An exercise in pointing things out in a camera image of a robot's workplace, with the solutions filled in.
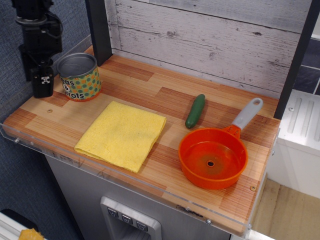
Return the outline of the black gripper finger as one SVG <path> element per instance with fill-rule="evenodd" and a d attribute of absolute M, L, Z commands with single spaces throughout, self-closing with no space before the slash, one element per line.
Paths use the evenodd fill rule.
<path fill-rule="evenodd" d="M 30 75 L 35 98 L 47 98 L 53 95 L 54 71 L 51 66 L 32 68 Z"/>
<path fill-rule="evenodd" d="M 31 81 L 32 80 L 31 69 L 33 68 L 33 60 L 24 51 L 21 52 L 21 59 L 23 63 L 26 81 Z"/>

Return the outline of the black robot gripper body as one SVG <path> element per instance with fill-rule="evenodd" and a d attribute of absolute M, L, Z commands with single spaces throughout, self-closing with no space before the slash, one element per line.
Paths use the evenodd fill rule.
<path fill-rule="evenodd" d="M 20 53 L 27 53 L 33 61 L 33 68 L 51 67 L 52 57 L 62 51 L 63 27 L 59 23 L 23 25 L 23 44 Z"/>

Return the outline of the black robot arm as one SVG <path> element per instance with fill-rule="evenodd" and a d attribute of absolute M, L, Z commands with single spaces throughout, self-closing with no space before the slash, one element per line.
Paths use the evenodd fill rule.
<path fill-rule="evenodd" d="M 21 26 L 23 43 L 18 47 L 25 77 L 31 82 L 33 96 L 46 98 L 53 95 L 54 61 L 62 52 L 63 24 L 50 11 L 51 0 L 13 0 L 15 21 Z"/>

